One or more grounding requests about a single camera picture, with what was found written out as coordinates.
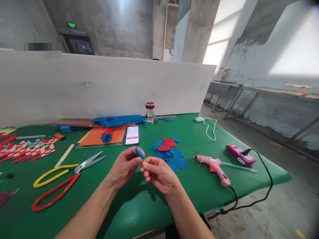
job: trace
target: black cable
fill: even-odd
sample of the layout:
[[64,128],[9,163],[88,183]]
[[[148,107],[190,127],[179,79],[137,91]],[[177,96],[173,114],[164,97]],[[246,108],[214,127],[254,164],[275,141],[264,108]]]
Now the black cable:
[[237,203],[238,203],[238,196],[237,196],[237,194],[236,194],[236,192],[235,192],[235,189],[233,189],[233,187],[230,186],[231,190],[234,192],[235,197],[236,197],[235,206],[233,206],[232,208],[230,208],[230,209],[228,209],[228,210],[226,210],[226,211],[215,213],[213,216],[209,217],[208,220],[217,217],[219,214],[227,214],[227,213],[229,213],[230,211],[234,211],[234,210],[241,209],[241,208],[244,208],[244,207],[250,207],[250,206],[254,205],[255,203],[258,203],[258,202],[261,202],[261,201],[264,201],[264,200],[267,199],[267,197],[268,197],[268,195],[269,195],[269,193],[270,193],[270,190],[272,189],[272,186],[273,186],[273,180],[272,180],[272,177],[271,177],[271,175],[270,175],[270,172],[269,172],[267,166],[265,165],[265,163],[264,163],[262,157],[260,156],[260,154],[259,154],[256,150],[254,150],[254,149],[247,149],[247,150],[245,150],[242,154],[243,154],[243,155],[248,155],[248,153],[249,153],[251,150],[255,151],[255,152],[258,154],[258,156],[259,156],[261,162],[263,163],[263,165],[264,165],[264,167],[265,167],[265,169],[266,169],[266,171],[267,171],[267,173],[268,173],[268,176],[269,176],[269,178],[270,178],[270,188],[269,188],[269,190],[268,190],[268,192],[267,192],[267,194],[266,194],[266,197],[265,197],[264,199],[257,200],[257,201],[255,201],[255,202],[253,202],[252,204],[245,205],[245,206],[240,206],[240,207],[235,208],[235,207],[237,206]]

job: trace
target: floor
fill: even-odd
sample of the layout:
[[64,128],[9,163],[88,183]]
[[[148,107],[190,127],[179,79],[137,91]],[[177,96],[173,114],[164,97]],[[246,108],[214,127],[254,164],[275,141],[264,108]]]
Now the floor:
[[[278,149],[271,144],[271,139],[234,120],[223,120],[225,112],[217,110],[213,115],[210,112],[210,107],[202,106],[201,114],[216,119],[220,127],[293,177],[288,183],[274,186],[266,201],[210,220],[214,236],[217,239],[319,238],[319,163],[301,158],[286,147]],[[264,198],[267,190],[262,189],[241,198],[239,206]],[[162,233],[153,238],[161,239],[165,235]]]

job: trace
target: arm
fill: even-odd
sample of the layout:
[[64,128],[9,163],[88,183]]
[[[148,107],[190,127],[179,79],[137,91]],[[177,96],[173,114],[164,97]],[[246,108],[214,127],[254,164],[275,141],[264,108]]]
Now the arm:
[[137,157],[135,148],[131,147],[120,153],[105,179],[55,238],[96,237],[116,193],[142,161]]
[[212,238],[214,235],[197,213],[176,174],[162,159],[147,157],[141,172],[165,196],[181,238]]

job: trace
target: yellow-handled scissors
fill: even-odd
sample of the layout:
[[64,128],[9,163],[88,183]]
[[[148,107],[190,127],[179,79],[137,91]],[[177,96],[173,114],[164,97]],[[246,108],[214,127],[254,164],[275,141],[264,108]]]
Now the yellow-handled scissors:
[[[39,187],[42,187],[50,182],[52,182],[53,180],[61,177],[62,175],[68,173],[70,170],[74,169],[74,173],[75,175],[72,175],[69,179],[65,180],[63,183],[59,184],[58,186],[54,187],[53,189],[51,189],[50,191],[46,192],[45,194],[43,194],[41,197],[39,197],[32,205],[31,209],[32,211],[41,211],[51,205],[53,205],[55,202],[57,202],[61,197],[63,197],[63,195],[71,188],[71,186],[74,184],[74,182],[77,180],[77,178],[81,175],[80,174],[80,171],[85,169],[85,168],[88,168],[90,166],[92,166],[93,164],[96,164],[97,162],[101,161],[102,159],[105,158],[104,157],[101,157],[101,158],[98,158],[98,159],[95,159],[97,156],[99,156],[101,153],[103,153],[103,151],[93,155],[92,157],[90,157],[89,159],[85,160],[83,163],[81,164],[73,164],[73,165],[64,165],[64,166],[60,166],[60,167],[57,167],[57,168],[54,168],[50,171],[48,171],[47,173],[45,173],[44,175],[42,175],[41,177],[39,177],[33,184],[33,187],[34,188],[39,188]],[[59,170],[59,169],[62,169],[62,168],[67,168],[67,170],[64,170],[63,172],[59,173],[58,175],[55,175],[54,177],[46,180],[45,182],[43,183],[40,183],[40,181],[48,176],[49,174]],[[62,187],[63,185],[65,184],[68,184],[68,186],[63,190],[62,193],[60,193],[60,195],[58,195],[55,199],[53,199],[51,202],[43,205],[43,206],[38,206],[39,202],[44,199],[45,197],[47,197],[48,195],[50,195],[52,192],[54,192],[55,190],[57,190],[58,188]]]

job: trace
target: orange foam sheet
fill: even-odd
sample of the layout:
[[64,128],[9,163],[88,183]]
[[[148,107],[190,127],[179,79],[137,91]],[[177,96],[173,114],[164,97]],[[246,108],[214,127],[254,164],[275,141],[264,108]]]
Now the orange foam sheet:
[[88,135],[80,143],[80,146],[120,143],[123,141],[125,128],[126,128],[125,126],[112,128],[113,130],[112,140],[107,143],[103,143],[103,140],[101,139],[101,135],[104,132],[103,128],[93,128],[90,130]]

